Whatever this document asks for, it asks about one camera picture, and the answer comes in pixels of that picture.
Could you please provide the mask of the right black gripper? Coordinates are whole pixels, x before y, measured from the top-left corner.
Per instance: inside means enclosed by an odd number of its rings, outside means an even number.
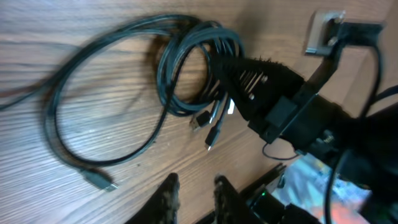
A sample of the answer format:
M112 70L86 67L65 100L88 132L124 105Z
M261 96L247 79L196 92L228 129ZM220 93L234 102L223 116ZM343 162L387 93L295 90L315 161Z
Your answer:
M281 138L296 151L336 156L351 116L318 94L299 92L304 78L271 60L215 57L215 77L248 127L266 143Z

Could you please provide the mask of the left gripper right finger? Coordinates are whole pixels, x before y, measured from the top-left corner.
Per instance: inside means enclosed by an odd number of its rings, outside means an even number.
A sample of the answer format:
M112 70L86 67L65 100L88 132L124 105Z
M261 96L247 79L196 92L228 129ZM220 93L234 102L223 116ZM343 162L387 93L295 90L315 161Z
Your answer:
M249 209L228 179L215 177L215 223L217 224L262 224Z

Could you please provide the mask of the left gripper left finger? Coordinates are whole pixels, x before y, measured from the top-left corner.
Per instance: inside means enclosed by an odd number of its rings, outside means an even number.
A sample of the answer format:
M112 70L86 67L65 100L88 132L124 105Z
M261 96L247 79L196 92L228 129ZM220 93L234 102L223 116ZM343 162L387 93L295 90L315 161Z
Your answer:
M125 224L176 224L180 208L177 173L170 173L142 208Z

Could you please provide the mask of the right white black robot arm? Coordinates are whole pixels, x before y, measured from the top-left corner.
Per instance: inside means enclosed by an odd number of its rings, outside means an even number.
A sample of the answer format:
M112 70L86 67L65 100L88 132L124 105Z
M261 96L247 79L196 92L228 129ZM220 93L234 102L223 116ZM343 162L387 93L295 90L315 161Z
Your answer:
M397 105L350 116L319 95L338 61L326 58L305 80L270 60L217 56L215 75L248 126L266 143L289 142L342 177L369 188L362 215L371 223L397 221Z

